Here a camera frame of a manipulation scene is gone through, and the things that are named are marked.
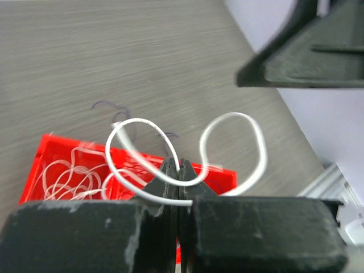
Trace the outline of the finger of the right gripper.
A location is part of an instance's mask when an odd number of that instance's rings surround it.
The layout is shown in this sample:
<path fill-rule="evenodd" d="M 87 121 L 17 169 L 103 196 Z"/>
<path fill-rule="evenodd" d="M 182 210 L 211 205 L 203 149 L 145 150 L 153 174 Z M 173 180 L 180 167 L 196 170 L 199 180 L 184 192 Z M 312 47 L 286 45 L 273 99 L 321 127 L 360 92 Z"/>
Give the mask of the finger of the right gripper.
<path fill-rule="evenodd" d="M 298 1 L 283 29 L 235 75 L 238 87 L 363 87 L 363 1 Z"/>

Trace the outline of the red three-compartment tray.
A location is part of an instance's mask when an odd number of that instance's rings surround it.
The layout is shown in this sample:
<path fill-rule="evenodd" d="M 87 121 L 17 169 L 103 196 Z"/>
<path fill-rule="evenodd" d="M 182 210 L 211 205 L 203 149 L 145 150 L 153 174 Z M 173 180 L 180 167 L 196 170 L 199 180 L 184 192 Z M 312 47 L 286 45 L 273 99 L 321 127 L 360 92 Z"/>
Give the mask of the red three-compartment tray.
<path fill-rule="evenodd" d="M 154 175 L 126 151 L 111 148 L 121 175 L 142 189 Z M 39 200 L 129 200 L 134 192 L 116 181 L 105 160 L 105 147 L 56 135 L 43 135 L 19 205 Z M 235 171 L 213 167 L 205 183 L 218 195 L 237 186 Z"/>

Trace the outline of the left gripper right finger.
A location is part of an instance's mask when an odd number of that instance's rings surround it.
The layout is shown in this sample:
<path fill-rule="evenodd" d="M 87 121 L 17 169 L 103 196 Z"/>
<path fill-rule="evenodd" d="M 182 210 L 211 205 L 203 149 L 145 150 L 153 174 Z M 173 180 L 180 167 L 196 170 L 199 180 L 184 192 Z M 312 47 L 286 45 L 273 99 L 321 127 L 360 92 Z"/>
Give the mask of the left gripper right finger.
<path fill-rule="evenodd" d="M 341 272 L 349 255 L 336 219 L 337 200 L 222 197 L 181 162 L 179 210 L 182 272 Z"/>

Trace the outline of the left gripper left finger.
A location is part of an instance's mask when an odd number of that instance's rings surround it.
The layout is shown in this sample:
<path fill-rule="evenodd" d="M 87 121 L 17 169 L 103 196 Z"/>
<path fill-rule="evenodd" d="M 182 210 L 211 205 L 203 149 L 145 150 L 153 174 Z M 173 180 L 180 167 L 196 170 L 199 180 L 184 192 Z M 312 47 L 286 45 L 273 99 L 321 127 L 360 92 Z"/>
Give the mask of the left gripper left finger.
<path fill-rule="evenodd" d="M 33 201 L 1 230 L 2 272 L 174 272 L 177 207 L 129 201 Z"/>

